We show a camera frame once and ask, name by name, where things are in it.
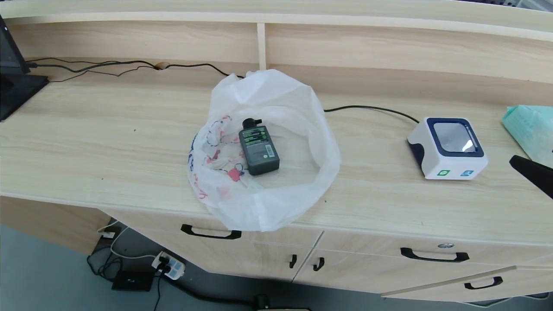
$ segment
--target black handle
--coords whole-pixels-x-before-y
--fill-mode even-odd
[[[180,231],[193,236],[201,236],[201,237],[209,237],[211,239],[220,239],[220,240],[236,240],[240,239],[242,237],[242,232],[238,230],[232,230],[231,234],[227,236],[216,236],[216,235],[204,235],[204,234],[197,234],[192,231],[191,225],[182,225],[180,228]]]
[[[319,271],[322,268],[322,266],[324,266],[324,265],[325,265],[325,259],[323,257],[320,257],[319,258],[319,266],[313,265],[313,271]]]
[[[408,247],[400,248],[401,254],[409,259],[424,260],[424,261],[436,261],[436,262],[463,262],[469,260],[467,253],[455,253],[457,258],[455,259],[435,259],[435,258],[425,258],[419,257],[413,253],[413,249]]]
[[[503,278],[502,277],[493,277],[493,284],[492,285],[483,286],[483,287],[472,287],[472,285],[470,283],[465,283],[465,288],[466,289],[484,289],[484,288],[490,288],[490,287],[500,285],[501,283],[503,283]]]
[[[298,261],[298,256],[296,254],[292,255],[292,261],[290,261],[290,269],[294,269],[294,265]]]

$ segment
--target wooden panel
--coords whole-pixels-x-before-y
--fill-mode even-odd
[[[245,240],[215,240],[145,229],[137,231],[207,272],[234,276],[291,281],[310,251],[309,248]],[[297,255],[298,260],[290,268],[292,255]]]
[[[81,22],[10,27],[21,54],[34,57],[258,63],[255,24]]]
[[[187,224],[192,225],[193,231],[198,234],[215,236],[227,236],[229,234],[223,223],[216,219],[189,217],[176,213],[102,210],[133,229],[167,231],[183,235],[185,233],[180,231],[180,228],[183,224]],[[242,232],[241,240],[313,247],[321,233],[321,230],[288,226],[273,232],[245,231]]]
[[[553,43],[385,27],[270,25],[272,64],[454,72],[553,82]]]
[[[467,289],[466,283],[474,288],[494,284],[494,277],[501,277],[503,283],[483,289]],[[532,269],[508,267],[460,278],[438,284],[382,294],[383,297],[437,301],[474,302],[525,296],[553,291],[553,269]]]
[[[312,265],[316,265],[320,257],[325,259],[325,265],[315,272]],[[399,257],[315,250],[294,282],[360,292],[384,293],[502,267],[476,263],[413,261]]]
[[[543,267],[553,267],[553,254],[536,258],[534,260],[526,261],[525,266],[543,266]]]
[[[458,1],[49,0],[0,3],[10,23],[84,20],[195,20],[212,22],[373,25],[447,29],[552,40],[547,12]]]
[[[451,248],[438,245],[453,244]],[[469,256],[467,263],[516,265],[547,255],[551,246],[532,246],[489,242],[472,242],[448,238],[416,238],[396,235],[363,234],[343,231],[325,231],[317,244],[323,250],[346,251],[374,255],[403,257],[400,248],[408,247],[420,257],[451,260],[456,252]]]
[[[100,239],[98,228],[110,219],[93,208],[0,196],[2,225],[87,255]]]

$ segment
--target drawer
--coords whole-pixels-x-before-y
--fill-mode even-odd
[[[414,261],[401,257],[314,250],[295,283],[385,293],[494,271],[479,263]]]
[[[405,257],[418,259],[454,260],[457,253],[468,256],[467,263],[519,265],[551,254],[551,246],[507,243],[472,242],[454,239],[417,238],[396,235],[377,235],[343,231],[325,231],[317,249]]]
[[[382,297],[475,302],[553,291],[553,268],[508,267],[471,277],[384,293]]]
[[[311,248],[217,240],[166,231],[137,229],[169,251],[211,273],[292,281]]]
[[[553,254],[530,260],[524,263],[525,266],[553,267]]]
[[[236,237],[236,235],[232,236],[230,230],[228,230],[223,223],[216,219],[189,217],[164,212],[154,213],[119,209],[102,209],[102,211],[133,229],[147,229],[183,234],[183,225],[187,225],[187,228],[184,229],[190,235],[196,234],[229,238]],[[321,230],[288,226],[272,232],[239,231],[239,239],[283,245],[313,247],[321,233]]]

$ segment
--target green packet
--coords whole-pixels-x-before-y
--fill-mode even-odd
[[[532,161],[553,167],[553,107],[507,107],[501,121]]]

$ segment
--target monitor stand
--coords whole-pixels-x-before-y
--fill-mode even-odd
[[[0,78],[0,121],[4,121],[48,84],[46,76],[0,74]]]

